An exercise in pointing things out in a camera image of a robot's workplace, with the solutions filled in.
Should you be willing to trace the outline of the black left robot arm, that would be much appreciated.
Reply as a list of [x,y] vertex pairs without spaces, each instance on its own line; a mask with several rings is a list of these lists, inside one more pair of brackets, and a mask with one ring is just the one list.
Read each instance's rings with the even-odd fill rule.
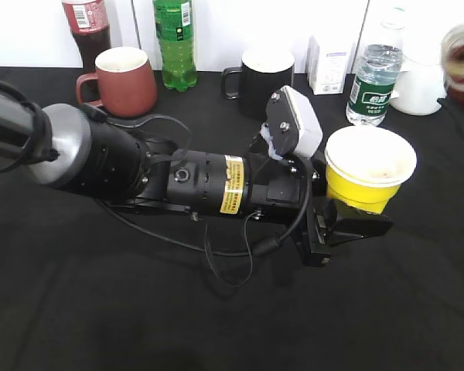
[[286,229],[247,243],[241,256],[264,256],[292,239],[306,265],[330,258],[314,206],[324,164],[299,153],[272,159],[264,132],[243,157],[193,151],[94,107],[40,107],[0,81],[0,174],[17,168],[39,185],[94,199],[123,223],[130,213],[263,219]]

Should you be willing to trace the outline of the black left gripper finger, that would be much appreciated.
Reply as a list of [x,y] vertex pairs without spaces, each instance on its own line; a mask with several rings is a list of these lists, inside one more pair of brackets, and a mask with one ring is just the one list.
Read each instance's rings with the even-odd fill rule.
[[341,200],[329,200],[324,209],[325,243],[331,246],[384,236],[393,226],[385,215],[347,205]]
[[327,190],[326,163],[323,160],[312,159],[312,195],[314,197],[325,197]]

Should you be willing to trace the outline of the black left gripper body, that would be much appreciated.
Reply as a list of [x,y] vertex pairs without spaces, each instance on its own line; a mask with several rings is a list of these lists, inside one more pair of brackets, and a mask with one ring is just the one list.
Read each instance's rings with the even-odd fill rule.
[[255,257],[279,250],[291,238],[307,267],[324,267],[331,258],[324,248],[321,213],[316,206],[326,197],[312,195],[312,159],[326,163],[325,155],[316,150],[311,158],[290,155],[275,160],[270,157],[268,142],[255,135],[247,150],[247,211],[259,220],[283,224],[286,230],[248,245]]

